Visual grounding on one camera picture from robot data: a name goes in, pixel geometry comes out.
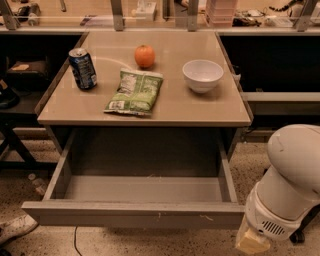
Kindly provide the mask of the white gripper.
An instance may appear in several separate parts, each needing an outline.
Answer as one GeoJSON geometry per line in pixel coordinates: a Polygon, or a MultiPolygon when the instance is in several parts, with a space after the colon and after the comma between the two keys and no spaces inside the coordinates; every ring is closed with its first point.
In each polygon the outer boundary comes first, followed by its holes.
{"type": "Polygon", "coordinates": [[[260,183],[257,183],[247,197],[246,217],[243,217],[236,236],[235,247],[248,255],[269,250],[270,242],[267,238],[279,241],[288,239],[301,226],[307,215],[307,212],[304,212],[295,220],[276,215],[259,198],[259,185],[260,183]]]}

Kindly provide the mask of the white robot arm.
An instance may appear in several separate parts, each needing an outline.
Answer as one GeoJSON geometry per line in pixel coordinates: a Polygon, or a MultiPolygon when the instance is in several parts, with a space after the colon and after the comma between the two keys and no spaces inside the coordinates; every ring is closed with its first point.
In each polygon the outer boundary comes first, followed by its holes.
{"type": "Polygon", "coordinates": [[[236,248],[265,252],[272,240],[304,241],[303,229],[319,212],[320,127],[280,128],[267,145],[270,167],[247,197],[236,248]]]}

